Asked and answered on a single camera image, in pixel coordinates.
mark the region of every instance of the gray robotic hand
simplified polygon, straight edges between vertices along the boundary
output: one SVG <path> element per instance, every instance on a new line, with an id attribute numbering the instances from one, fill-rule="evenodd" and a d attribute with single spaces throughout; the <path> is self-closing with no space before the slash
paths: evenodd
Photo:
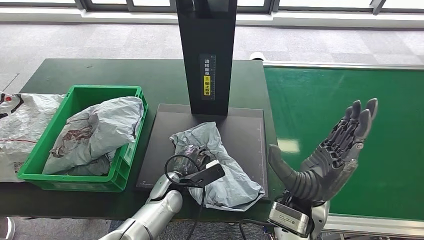
<path id="1" fill-rule="evenodd" d="M 358 167 L 358 156 L 364 147 L 378 108 L 377 98 L 370 99 L 361 111 L 356 100 L 313 153 L 293 170 L 281 158 L 278 146 L 270 145 L 268 162 L 292 196 L 326 202 L 333 198 Z"/>

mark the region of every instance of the gray floor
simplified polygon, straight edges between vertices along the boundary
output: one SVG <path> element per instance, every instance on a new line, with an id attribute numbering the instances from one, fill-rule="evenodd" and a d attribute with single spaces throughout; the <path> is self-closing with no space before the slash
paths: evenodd
<path id="1" fill-rule="evenodd" d="M 424 31 L 236 28 L 234 58 L 256 51 L 268 60 L 359 64 L 424 64 Z M 182 59 L 176 25 L 0 24 L 0 91 L 17 93 L 45 58 Z M 23 219 L 15 240 L 95 240 L 119 222 L 86 219 Z M 173 222 L 161 240 L 182 240 L 191 222 Z M 259 226 L 249 239 L 265 239 Z M 200 223 L 193 239 L 237 240 L 237 225 Z"/>

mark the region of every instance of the black scan pad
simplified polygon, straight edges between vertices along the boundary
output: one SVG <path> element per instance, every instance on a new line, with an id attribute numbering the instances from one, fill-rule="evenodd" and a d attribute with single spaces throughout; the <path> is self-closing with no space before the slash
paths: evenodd
<path id="1" fill-rule="evenodd" d="M 159 104 L 136 187 L 149 191 L 164 174 L 175 154 L 170 136 L 204 122 L 216 122 L 222 143 L 252 181 L 262 185 L 268 198 L 264 113 L 261 109 L 229 108 L 228 116 L 192 115 L 189 105 Z"/>

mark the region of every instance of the qr code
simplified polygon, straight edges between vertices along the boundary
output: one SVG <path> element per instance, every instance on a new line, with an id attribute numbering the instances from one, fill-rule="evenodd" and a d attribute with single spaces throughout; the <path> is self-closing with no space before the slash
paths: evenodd
<path id="1" fill-rule="evenodd" d="M 14 172 L 15 173 L 19 172 L 23 164 L 24 164 L 23 162 L 14 162 L 13 163 Z"/>

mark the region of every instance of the green storage bin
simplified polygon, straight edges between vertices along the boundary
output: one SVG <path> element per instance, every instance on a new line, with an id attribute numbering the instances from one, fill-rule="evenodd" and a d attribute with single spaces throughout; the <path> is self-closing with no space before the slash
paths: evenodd
<path id="1" fill-rule="evenodd" d="M 135 143 L 126 144 L 116 150 L 115 157 L 106 176 L 67 176 L 42 174 L 49 151 L 52 149 L 66 120 L 72 115 L 104 101 L 135 96 L 143 101 L 144 112 L 138 129 L 135 130 Z M 44 190 L 122 192 L 130 175 L 131 165 L 137 144 L 142 133 L 148 104 L 139 86 L 74 85 L 60 104 L 41 138 L 28 159 L 21 167 L 18 178 L 39 186 Z"/>

